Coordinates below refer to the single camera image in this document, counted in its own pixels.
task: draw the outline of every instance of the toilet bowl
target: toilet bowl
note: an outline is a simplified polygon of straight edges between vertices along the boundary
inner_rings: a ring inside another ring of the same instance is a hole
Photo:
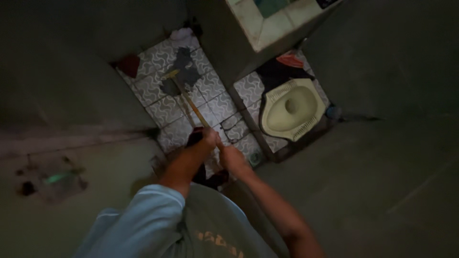
[[[311,79],[293,79],[266,93],[261,128],[274,137],[297,141],[325,112]]]

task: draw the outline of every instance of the shirt sleeve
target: shirt sleeve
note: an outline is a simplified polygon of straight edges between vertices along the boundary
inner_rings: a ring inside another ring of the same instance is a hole
[[[85,257],[159,257],[182,235],[183,196],[162,185],[137,192],[118,220],[94,243]]]

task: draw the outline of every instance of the person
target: person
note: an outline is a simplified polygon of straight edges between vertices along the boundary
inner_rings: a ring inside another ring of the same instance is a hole
[[[290,256],[324,257],[301,215],[213,129],[205,129],[202,140],[184,149],[158,184],[139,190],[122,213],[102,211],[74,257],[277,257],[230,199],[192,183],[217,146],[220,163],[252,191]]]

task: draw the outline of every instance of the light blue shirt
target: light blue shirt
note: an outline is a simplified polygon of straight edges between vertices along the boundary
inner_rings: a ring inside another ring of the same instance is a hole
[[[192,184],[188,198],[142,188],[128,207],[105,209],[74,255],[88,257],[276,257],[231,200]]]

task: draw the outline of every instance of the hand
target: hand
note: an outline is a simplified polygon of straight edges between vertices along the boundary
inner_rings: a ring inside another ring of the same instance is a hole
[[[212,148],[215,148],[217,144],[222,142],[220,135],[212,128],[204,128],[202,130],[202,139],[208,143]]]
[[[220,149],[220,164],[230,171],[237,179],[245,181],[253,176],[255,172],[246,161],[246,158],[236,147],[228,146],[219,147]]]

